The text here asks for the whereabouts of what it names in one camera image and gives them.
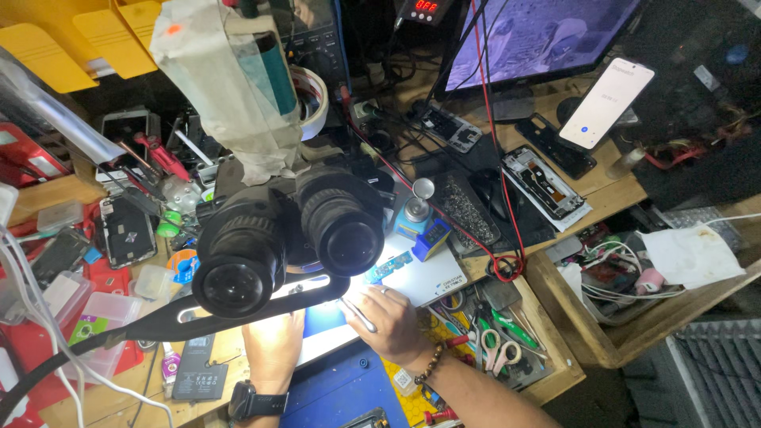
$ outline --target yellow honeycomb mat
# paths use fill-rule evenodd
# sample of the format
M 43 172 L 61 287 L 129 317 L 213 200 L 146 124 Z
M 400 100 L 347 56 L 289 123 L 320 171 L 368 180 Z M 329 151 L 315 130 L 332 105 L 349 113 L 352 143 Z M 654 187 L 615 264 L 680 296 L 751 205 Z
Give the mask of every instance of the yellow honeycomb mat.
M 432 343 L 442 342 L 446 339 L 451 339 L 455 337 L 454 334 L 451 333 L 442 323 L 440 323 L 436 317 L 428 313 L 427 310 L 425 309 L 422 309 L 422 310 L 425 311 L 428 317 L 421 316 L 422 312 L 419 312 L 418 327 L 421 330 L 427 328 L 427 330 L 423 334 Z M 463 315 L 462 312 L 458 312 L 454 314 L 454 317 L 460 320 L 460 322 L 463 323 L 465 327 L 470 326 L 470 323 L 468 323 L 467 319 L 465 319 L 465 315 Z M 459 345 L 451 350 L 448 350 L 447 352 L 451 353 L 453 356 L 463 356 L 466 353 L 469 353 L 472 356 L 476 356 L 476 354 L 472 350 L 470 350 L 470 348 L 466 344 Z M 388 374 L 388 378 L 391 381 L 393 390 L 396 393 L 396 399 L 399 400 L 399 404 L 402 406 L 402 411 L 404 412 L 404 415 L 407 417 L 407 423 L 409 423 L 410 426 L 413 426 L 423 421 L 424 411 L 427 410 L 431 413 L 438 411 L 436 410 L 435 407 L 431 406 L 422 397 L 422 393 L 420 392 L 420 387 L 418 387 L 417 391 L 412 393 L 410 396 L 403 397 L 399 393 L 399 391 L 396 389 L 396 385 L 393 383 L 393 376 L 400 370 L 400 367 L 394 363 L 386 361 L 382 357 L 380 359 L 381 361 L 383 361 L 384 368 L 386 369 L 386 374 Z M 418 374 L 419 373 L 409 373 L 409 375 L 413 377 L 417 376 Z

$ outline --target red led display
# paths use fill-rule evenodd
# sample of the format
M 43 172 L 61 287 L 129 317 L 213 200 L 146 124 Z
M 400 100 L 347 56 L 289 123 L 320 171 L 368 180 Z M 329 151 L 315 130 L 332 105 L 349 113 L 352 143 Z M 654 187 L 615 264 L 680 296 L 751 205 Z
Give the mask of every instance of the red led display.
M 438 7 L 438 3 L 427 2 L 426 0 L 418 0 L 415 3 L 415 9 L 419 11 L 433 12 Z

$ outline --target hand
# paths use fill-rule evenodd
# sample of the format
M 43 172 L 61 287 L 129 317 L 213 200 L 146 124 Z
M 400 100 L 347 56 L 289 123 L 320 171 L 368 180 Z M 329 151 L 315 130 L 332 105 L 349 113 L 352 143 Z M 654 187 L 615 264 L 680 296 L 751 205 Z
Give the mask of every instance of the hand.
M 339 301 L 346 323 L 378 355 L 415 373 L 422 371 L 418 370 L 419 367 L 428 364 L 433 356 L 433 343 L 418 330 L 415 309 L 404 294 L 387 287 L 370 285 L 350 292 L 345 299 L 377 327 L 377 333 L 370 333 L 362 320 Z
M 305 310 L 277 315 L 243 329 L 251 384 L 260 394 L 285 394 L 304 335 Z

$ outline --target pink charger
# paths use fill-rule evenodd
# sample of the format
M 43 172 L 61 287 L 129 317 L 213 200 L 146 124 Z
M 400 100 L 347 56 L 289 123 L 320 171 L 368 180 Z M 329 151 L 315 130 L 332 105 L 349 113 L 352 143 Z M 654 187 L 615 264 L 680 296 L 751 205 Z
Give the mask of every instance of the pink charger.
M 642 275 L 639 276 L 634 286 L 637 289 L 637 295 L 644 295 L 660 291 L 665 282 L 666 279 L 663 275 L 655 270 L 655 268 L 649 267 L 642 271 Z

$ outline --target green label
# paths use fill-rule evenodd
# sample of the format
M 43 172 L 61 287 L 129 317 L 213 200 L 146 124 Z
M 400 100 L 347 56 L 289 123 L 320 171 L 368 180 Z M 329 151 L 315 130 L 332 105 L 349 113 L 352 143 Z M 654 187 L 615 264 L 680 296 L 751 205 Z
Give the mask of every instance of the green label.
M 92 315 L 82 315 L 77 321 L 77 326 L 72 331 L 72 336 L 68 339 L 68 345 L 82 342 L 90 336 L 94 336 L 106 331 L 108 318 L 98 318 Z

